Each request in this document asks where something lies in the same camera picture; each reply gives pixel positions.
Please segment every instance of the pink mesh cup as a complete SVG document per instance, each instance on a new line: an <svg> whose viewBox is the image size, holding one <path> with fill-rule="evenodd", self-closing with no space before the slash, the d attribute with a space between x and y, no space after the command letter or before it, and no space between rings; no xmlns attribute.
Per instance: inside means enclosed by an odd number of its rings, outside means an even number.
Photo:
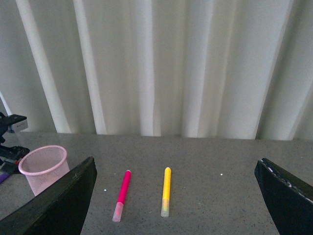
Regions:
<svg viewBox="0 0 313 235"><path fill-rule="evenodd" d="M20 161L19 170L37 196L69 172L67 151L57 145L37 148Z"/></svg>

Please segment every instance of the white curtain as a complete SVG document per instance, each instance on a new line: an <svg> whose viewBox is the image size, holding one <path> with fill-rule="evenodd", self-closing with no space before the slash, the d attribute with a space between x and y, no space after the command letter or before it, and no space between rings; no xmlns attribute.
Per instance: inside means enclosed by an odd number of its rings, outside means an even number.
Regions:
<svg viewBox="0 0 313 235"><path fill-rule="evenodd" d="M27 131L313 140L312 12L307 0L3 0L0 98Z"/></svg>

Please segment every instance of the marker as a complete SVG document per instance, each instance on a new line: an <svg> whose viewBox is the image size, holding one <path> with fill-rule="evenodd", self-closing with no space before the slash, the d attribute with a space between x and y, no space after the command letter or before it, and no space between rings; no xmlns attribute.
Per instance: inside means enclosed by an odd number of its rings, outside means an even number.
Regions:
<svg viewBox="0 0 313 235"><path fill-rule="evenodd" d="M123 183L121 190L119 192L119 196L117 199L114 215L113 215L113 222L119 222L121 221L122 211L126 199L127 189L129 185L129 181L131 180L132 173L130 170L127 170L124 175Z"/></svg>
<svg viewBox="0 0 313 235"><path fill-rule="evenodd" d="M161 209L162 217L168 217L170 207L170 189L171 189L171 169L167 167L164 171L164 185Z"/></svg>

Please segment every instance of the table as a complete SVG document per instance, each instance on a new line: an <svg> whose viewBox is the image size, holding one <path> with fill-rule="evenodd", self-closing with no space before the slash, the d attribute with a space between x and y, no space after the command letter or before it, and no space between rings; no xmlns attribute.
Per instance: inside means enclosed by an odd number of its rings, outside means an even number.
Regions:
<svg viewBox="0 0 313 235"><path fill-rule="evenodd" d="M68 152L72 169L88 156L98 171L83 235L278 234L254 177L268 158L313 185L312 141L29 133L4 135L5 146L34 150L50 144ZM160 216L165 168L172 169L170 216ZM132 179L121 222L112 216L124 172ZM23 175L0 185L0 219L34 195Z"/></svg>

